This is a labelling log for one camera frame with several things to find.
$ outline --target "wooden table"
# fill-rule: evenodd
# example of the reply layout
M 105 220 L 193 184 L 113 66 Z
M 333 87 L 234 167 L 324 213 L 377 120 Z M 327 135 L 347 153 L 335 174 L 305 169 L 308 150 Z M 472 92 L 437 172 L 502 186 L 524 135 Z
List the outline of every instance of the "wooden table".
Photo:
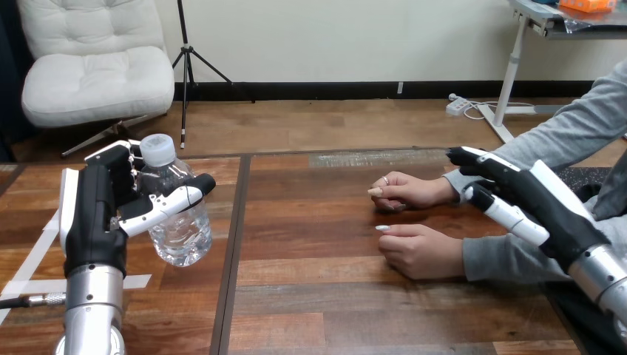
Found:
M 129 353 L 578 354 L 535 286 L 413 282 L 385 264 L 379 224 L 423 223 L 459 238 L 503 233 L 466 206 L 375 213 L 366 193 L 374 180 L 390 170 L 436 178 L 450 169 L 443 153 L 188 160 L 218 182 L 208 197 L 214 245 L 196 265 L 174 268 L 147 236 L 129 244 L 129 275 L 152 275 L 145 289 L 124 293 Z M 0 196 L 2 287 L 58 207 L 61 168 L 18 167 Z M 61 279 L 62 261 L 54 242 L 33 280 Z M 11 311 L 0 325 L 0 354 L 49 354 L 62 314 Z

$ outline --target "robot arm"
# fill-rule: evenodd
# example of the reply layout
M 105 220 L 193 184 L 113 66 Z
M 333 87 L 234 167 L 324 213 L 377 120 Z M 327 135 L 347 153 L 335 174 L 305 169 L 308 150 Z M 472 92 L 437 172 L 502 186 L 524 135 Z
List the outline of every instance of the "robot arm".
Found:
M 478 149 L 458 147 L 447 155 L 463 174 L 491 180 L 498 192 L 471 183 L 463 192 L 468 201 L 555 259 L 590 300 L 613 316 L 614 327 L 627 344 L 627 267 L 568 186 L 541 160 L 522 170 Z M 499 194 L 518 206 L 511 206 Z
M 55 354 L 125 354 L 121 326 L 126 241 L 195 206 L 216 185 L 203 174 L 168 195 L 139 196 L 136 169 L 143 161 L 138 144 L 116 142 L 88 156 L 81 171 L 63 171 L 60 240 L 67 292 L 65 336 Z M 13 307 L 51 304 L 42 296 L 18 300 Z

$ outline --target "fingernail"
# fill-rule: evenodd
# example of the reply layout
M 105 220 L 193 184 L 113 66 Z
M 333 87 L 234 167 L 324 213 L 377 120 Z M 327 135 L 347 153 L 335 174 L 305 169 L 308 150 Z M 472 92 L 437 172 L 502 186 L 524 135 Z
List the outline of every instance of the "fingernail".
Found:
M 368 190 L 368 194 L 370 196 L 374 196 L 374 197 L 381 197 L 381 196 L 383 196 L 383 190 L 381 190 L 380 187 L 376 187 L 374 189 Z

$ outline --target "tufted cushion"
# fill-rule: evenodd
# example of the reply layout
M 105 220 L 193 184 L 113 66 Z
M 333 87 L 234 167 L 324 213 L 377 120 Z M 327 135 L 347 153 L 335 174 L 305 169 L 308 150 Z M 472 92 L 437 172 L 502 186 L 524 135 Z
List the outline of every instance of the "tufted cushion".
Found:
M 115 53 L 164 48 L 152 0 L 18 0 L 22 27 L 35 58 L 49 54 Z
M 173 96 L 167 55 L 156 47 L 139 47 L 38 59 L 26 77 L 22 106 L 36 126 L 57 127 L 165 113 Z

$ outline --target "wood grain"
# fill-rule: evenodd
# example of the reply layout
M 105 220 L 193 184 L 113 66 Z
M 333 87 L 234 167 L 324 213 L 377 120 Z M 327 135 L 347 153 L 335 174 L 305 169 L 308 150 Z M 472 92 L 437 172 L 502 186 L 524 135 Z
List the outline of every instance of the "wood grain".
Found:
M 151 275 L 146 288 L 123 293 L 122 334 L 129 354 L 209 353 L 240 159 L 188 163 L 217 181 L 206 198 L 214 241 L 202 260 L 175 268 L 158 257 L 148 233 L 129 240 L 128 275 Z M 13 278 L 58 208 L 63 168 L 28 166 L 0 196 L 1 287 Z M 64 259 L 56 240 L 32 280 L 64 279 Z M 50 354 L 63 334 L 63 315 L 63 307 L 12 310 L 0 325 L 0 354 Z
M 233 318 L 229 349 L 300 348 L 325 346 L 322 314 L 260 315 Z
M 515 307 L 325 313 L 329 347 L 569 339 L 548 302 Z
M 495 342 L 498 355 L 575 355 L 579 354 L 572 340 L 549 340 L 535 342 Z
M 389 267 L 381 256 L 244 260 L 237 270 L 237 284 L 242 286 L 390 282 L 402 279 L 403 276 Z
M 238 286 L 238 314 L 294 314 L 375 310 L 448 310 L 459 307 L 543 305 L 538 288 L 499 283 L 402 282 Z
M 232 355 L 497 355 L 492 343 L 229 351 Z
M 442 157 L 437 149 L 253 157 L 228 352 L 494 355 L 493 342 L 570 341 L 534 286 L 413 282 L 385 264 L 377 225 L 504 233 L 469 207 L 375 211 L 373 181 L 391 170 L 436 178 L 447 169 Z M 311 314 L 324 323 L 324 342 L 284 339 Z
M 571 98 L 522 99 L 533 104 L 567 104 Z M 194 102 L 187 110 L 188 139 L 180 156 L 244 152 L 287 152 L 314 149 L 460 146 L 495 149 L 501 141 L 483 121 L 447 116 L 443 100 Z M 140 137 L 180 134 L 182 106 L 133 127 Z M 548 115 L 507 115 L 514 136 L 548 120 Z M 19 161 L 59 160 L 61 152 L 106 127 L 90 124 L 50 129 L 13 145 Z M 111 143 L 104 140 L 70 156 L 77 161 Z M 627 148 L 616 141 L 581 166 L 613 166 Z

